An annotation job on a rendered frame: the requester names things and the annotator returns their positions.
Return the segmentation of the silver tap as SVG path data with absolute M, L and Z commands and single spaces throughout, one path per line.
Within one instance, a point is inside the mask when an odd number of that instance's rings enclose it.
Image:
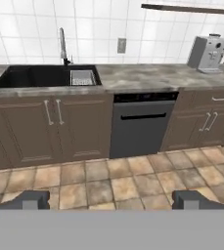
M 65 32 L 64 32 L 64 29 L 62 27 L 60 27 L 60 45 L 61 45 L 61 58 L 64 62 L 64 65 L 71 64 L 71 61 L 67 58 Z

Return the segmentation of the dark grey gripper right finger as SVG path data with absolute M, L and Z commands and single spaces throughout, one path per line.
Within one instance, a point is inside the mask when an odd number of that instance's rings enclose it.
M 223 210 L 224 204 L 209 200 L 196 190 L 174 190 L 173 210 Z

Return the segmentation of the grey wall socket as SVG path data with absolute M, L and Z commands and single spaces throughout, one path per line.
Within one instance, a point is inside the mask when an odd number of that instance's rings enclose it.
M 124 54 L 126 51 L 126 39 L 125 38 L 119 38 L 117 41 L 117 52 L 119 54 Z

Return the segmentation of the dark brown wall shelf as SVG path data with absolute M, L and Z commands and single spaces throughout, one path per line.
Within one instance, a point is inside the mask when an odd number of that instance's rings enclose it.
M 224 15 L 224 9 L 214 9 L 214 8 L 199 8 L 199 7 L 157 5 L 157 4 L 144 4 L 144 3 L 141 4 L 141 8 L 147 10 L 157 10 L 157 11 Z

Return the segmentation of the black sink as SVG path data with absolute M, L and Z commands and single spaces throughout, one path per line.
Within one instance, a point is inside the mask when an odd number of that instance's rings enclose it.
M 71 86 L 70 72 L 72 70 L 91 70 L 96 80 L 95 86 L 102 85 L 97 67 L 93 64 L 27 64 L 8 66 L 0 75 L 0 89 L 38 87 L 89 87 Z

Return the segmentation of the grey coffee machine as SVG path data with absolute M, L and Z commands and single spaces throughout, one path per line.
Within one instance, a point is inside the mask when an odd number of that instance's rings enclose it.
M 211 33 L 208 36 L 197 36 L 187 66 L 206 74 L 221 73 L 219 65 L 223 56 L 224 37 L 216 33 Z

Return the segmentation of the brown cupboard run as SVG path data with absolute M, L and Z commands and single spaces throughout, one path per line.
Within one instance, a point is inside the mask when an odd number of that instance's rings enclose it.
M 0 170 L 107 158 L 112 95 L 0 98 Z
M 181 90 L 161 151 L 224 146 L 224 88 Z

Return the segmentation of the grey dishwasher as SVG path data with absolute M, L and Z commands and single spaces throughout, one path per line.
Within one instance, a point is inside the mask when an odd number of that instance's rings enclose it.
M 179 93 L 115 94 L 110 159 L 157 153 Z

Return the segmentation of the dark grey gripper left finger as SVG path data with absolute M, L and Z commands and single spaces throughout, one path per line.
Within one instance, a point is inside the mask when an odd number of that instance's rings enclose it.
M 0 203 L 2 210 L 47 210 L 49 204 L 49 190 L 25 190 L 12 200 Z

